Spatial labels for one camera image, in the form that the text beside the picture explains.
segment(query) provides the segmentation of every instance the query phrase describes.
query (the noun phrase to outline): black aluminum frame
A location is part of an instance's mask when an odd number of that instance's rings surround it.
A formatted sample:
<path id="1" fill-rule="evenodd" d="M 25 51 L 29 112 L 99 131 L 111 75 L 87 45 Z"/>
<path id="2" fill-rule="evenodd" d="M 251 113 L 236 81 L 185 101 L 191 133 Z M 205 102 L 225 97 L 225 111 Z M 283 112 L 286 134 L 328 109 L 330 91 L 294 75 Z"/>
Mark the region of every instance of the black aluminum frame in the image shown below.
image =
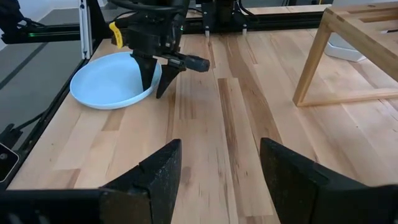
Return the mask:
<path id="1" fill-rule="evenodd" d="M 98 5 L 97 0 L 87 0 L 90 7 L 90 16 L 92 28 L 93 51 L 98 48 L 103 39 L 112 37 L 112 32 L 108 29 L 108 24 L 105 22 L 102 15 L 101 9 Z M 258 14 L 255 16 L 247 16 L 248 20 L 248 31 L 260 31 L 260 30 L 288 30 L 288 29 L 313 29 L 317 28 L 322 19 L 323 12 L 293 12 L 283 14 Z M 205 24 L 202 18 L 187 18 L 183 34 L 203 34 L 205 33 Z M 214 27 L 211 30 L 212 34 L 217 33 L 230 33 L 230 32 L 241 32 L 242 27 L 240 26 L 224 26 Z M 80 26 L 79 24 L 59 25 L 59 26 L 48 26 L 46 29 L 39 30 L 38 32 L 31 34 L 18 34 L 9 35 L 3 34 L 2 40 L 6 44 L 20 44 L 20 43 L 32 43 L 32 42 L 56 42 L 56 41 L 68 41 L 68 40 L 80 40 Z M 69 93 L 70 80 L 74 74 L 89 60 L 82 60 L 75 71 L 71 74 L 70 78 L 64 84 L 62 89 L 59 91 L 49 108 L 40 118 L 39 122 L 35 125 L 27 139 L 24 141 L 22 146 L 16 151 L 20 159 L 18 164 L 13 168 L 8 178 L 0 183 L 0 190 L 6 190 L 8 185 L 11 183 L 18 170 L 26 160 L 27 156 L 35 146 L 36 142 L 41 137 L 42 133 L 46 129 L 47 125 L 57 112 L 58 108 L 62 104 L 63 100 Z"/>

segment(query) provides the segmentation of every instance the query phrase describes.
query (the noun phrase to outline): wood grain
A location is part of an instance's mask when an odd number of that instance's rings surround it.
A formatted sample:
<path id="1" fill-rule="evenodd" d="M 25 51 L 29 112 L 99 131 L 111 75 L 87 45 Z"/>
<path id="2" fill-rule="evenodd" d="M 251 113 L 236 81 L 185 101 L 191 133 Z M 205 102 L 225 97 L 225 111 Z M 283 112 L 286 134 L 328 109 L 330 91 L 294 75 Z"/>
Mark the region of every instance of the wood grain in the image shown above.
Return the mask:
<path id="1" fill-rule="evenodd" d="M 99 187 L 173 138 L 183 147 L 173 224 L 279 223 L 258 158 L 261 137 L 365 184 L 397 183 L 397 100 L 309 108 L 291 100 L 313 34 L 184 35 L 182 52 L 211 60 L 209 72 L 183 72 L 161 99 L 152 94 L 121 110 L 93 110 L 68 95 L 9 188 Z M 114 52 L 104 40 L 93 59 Z M 397 88 L 392 82 L 367 60 L 324 55 L 308 99 Z"/>

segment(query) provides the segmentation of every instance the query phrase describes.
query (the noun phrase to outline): yellow clip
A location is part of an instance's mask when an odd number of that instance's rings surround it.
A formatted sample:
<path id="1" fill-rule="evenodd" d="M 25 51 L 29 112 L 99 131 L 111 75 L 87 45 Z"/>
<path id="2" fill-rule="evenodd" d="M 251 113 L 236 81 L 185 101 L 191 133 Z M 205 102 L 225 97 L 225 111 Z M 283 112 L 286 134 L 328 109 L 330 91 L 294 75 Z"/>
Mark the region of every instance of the yellow clip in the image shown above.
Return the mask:
<path id="1" fill-rule="evenodd" d="M 120 32 L 119 28 L 116 27 L 116 24 L 114 22 L 111 22 L 109 24 L 109 28 L 113 31 L 114 36 L 116 38 L 116 44 L 119 49 L 123 47 L 123 37 L 122 33 Z"/>

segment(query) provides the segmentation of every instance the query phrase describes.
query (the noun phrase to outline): white bowl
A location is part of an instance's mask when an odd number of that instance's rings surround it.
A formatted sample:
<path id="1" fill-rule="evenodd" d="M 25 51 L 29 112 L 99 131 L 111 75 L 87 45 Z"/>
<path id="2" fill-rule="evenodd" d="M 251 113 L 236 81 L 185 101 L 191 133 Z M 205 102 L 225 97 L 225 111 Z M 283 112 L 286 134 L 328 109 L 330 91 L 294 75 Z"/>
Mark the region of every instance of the white bowl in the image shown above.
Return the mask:
<path id="1" fill-rule="evenodd" d="M 130 52 L 107 55 L 90 62 L 70 82 L 70 93 L 80 103 L 111 110 L 132 105 L 154 91 L 162 74 L 157 63 L 151 86 L 143 91 L 138 63 Z"/>

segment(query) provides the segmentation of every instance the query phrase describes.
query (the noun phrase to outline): wooden frame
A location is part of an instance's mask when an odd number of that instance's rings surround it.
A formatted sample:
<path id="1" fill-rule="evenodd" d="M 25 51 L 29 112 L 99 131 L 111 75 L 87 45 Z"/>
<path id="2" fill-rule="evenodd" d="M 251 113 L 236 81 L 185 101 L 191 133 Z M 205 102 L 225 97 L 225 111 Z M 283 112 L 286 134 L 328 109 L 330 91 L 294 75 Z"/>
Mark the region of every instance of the wooden frame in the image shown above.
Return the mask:
<path id="1" fill-rule="evenodd" d="M 332 32 L 339 34 L 391 78 L 398 81 L 398 32 L 387 33 L 387 30 L 398 30 L 398 2 L 327 8 L 294 93 L 293 102 L 296 106 L 398 97 L 398 89 L 382 88 L 332 93 L 319 96 L 315 101 L 304 101 Z"/>

